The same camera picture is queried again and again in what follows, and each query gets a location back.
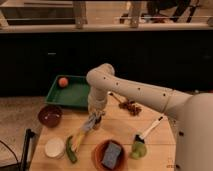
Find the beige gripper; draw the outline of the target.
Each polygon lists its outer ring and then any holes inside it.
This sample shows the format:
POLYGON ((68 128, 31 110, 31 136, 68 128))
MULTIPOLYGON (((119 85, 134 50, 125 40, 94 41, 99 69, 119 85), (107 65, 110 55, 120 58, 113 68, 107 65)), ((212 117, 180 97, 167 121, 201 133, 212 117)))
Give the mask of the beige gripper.
POLYGON ((106 107, 107 92, 94 87, 90 88, 88 95, 89 114, 99 115, 106 107))

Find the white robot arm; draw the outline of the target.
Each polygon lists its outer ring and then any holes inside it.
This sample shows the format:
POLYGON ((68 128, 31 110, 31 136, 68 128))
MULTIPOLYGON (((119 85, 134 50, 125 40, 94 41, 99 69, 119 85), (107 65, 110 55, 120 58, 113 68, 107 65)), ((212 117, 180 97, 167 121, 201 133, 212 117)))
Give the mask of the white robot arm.
POLYGON ((118 78, 109 63, 91 69, 88 106, 103 110, 115 92, 178 121, 174 171, 213 171, 213 93, 178 90, 118 78))

